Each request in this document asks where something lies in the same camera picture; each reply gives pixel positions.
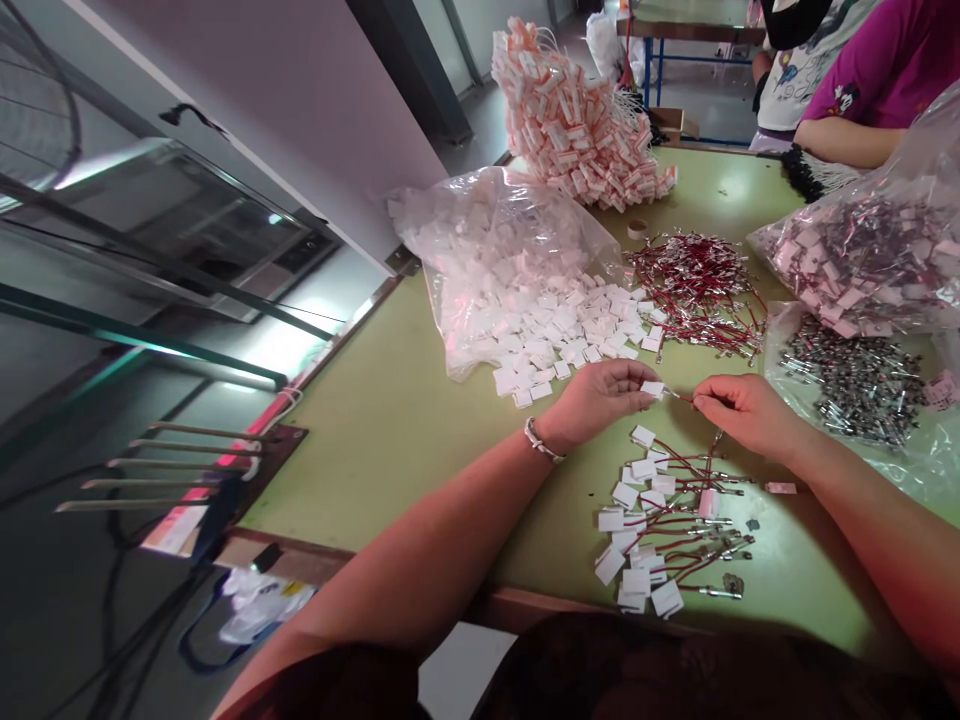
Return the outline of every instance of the forearm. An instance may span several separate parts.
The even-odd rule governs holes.
[[[960,679],[960,530],[823,433],[788,463],[846,536],[897,621],[948,680]]]
[[[794,139],[825,162],[869,169],[887,161],[904,132],[866,127],[842,117],[825,117],[802,121]]]
[[[552,467],[522,430],[514,432],[361,550],[294,618],[291,631],[330,645],[369,642],[428,656]]]

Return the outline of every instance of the red wire bundle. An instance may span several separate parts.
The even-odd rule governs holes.
[[[733,298],[752,293],[764,315],[766,307],[750,283],[744,258],[716,236],[677,233],[665,237],[662,244],[626,254],[637,282],[667,315],[662,323],[664,339],[686,340],[752,359],[762,351],[765,325],[746,304],[751,322],[745,322]]]

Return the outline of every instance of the pink shirt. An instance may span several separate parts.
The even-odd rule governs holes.
[[[960,78],[960,0],[883,0],[840,52],[804,120],[909,127]]]

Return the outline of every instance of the metal pin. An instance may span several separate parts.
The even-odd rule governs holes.
[[[154,498],[148,500],[71,500],[60,503],[54,512],[92,512],[97,510],[144,510],[149,508],[174,508],[191,505],[209,505],[210,500],[164,500]]]
[[[114,478],[97,478],[95,480],[87,480],[83,485],[80,486],[81,490],[93,490],[96,488],[99,489],[110,489],[110,488],[135,488],[135,487],[150,487],[150,488],[176,488],[182,490],[192,490],[193,488],[219,488],[219,480],[146,480],[140,478],[123,478],[123,479],[114,479]]]
[[[205,463],[177,462],[175,460],[146,460],[142,458],[114,458],[107,463],[107,467],[138,467],[163,468],[164,470],[210,470],[220,472],[239,472],[238,469],[226,465],[209,465]]]
[[[193,433],[194,435],[215,435],[217,437],[238,438],[240,440],[259,440],[260,442],[276,442],[277,438],[269,435],[254,435],[251,433],[234,432],[232,430],[216,430],[214,428],[198,428],[191,425],[177,425],[175,423],[150,423],[151,430],[175,430],[177,432]]]
[[[264,453],[260,450],[245,450],[243,448],[212,447],[209,445],[191,445],[190,443],[170,443],[163,440],[133,440],[129,447],[149,447],[159,450],[180,450],[182,452],[213,453],[215,455],[238,455],[241,457],[260,457]]]

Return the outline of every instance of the clear plastic bag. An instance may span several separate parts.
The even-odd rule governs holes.
[[[844,337],[960,327],[960,81],[883,167],[747,239]]]
[[[388,201],[397,234],[423,262],[430,303],[457,382],[500,365],[497,337],[548,290],[582,275],[623,285],[620,244],[593,216],[524,173],[489,167]]]
[[[233,615],[219,637],[230,645],[248,645],[274,623],[284,623],[299,612],[317,589],[281,580],[245,568],[230,571],[223,594],[231,596]]]
[[[793,410],[811,425],[828,431],[816,404],[822,399],[817,382],[804,382],[802,372],[780,364],[781,352],[796,334],[807,314],[802,303],[771,303],[767,321],[764,377]],[[920,375],[933,378],[940,366],[929,336],[910,335],[896,344],[911,355],[920,355]],[[852,448],[880,474],[907,495],[921,502],[953,500],[960,495],[960,406],[943,412],[920,408],[915,428],[902,448],[865,444],[855,438],[832,435]]]

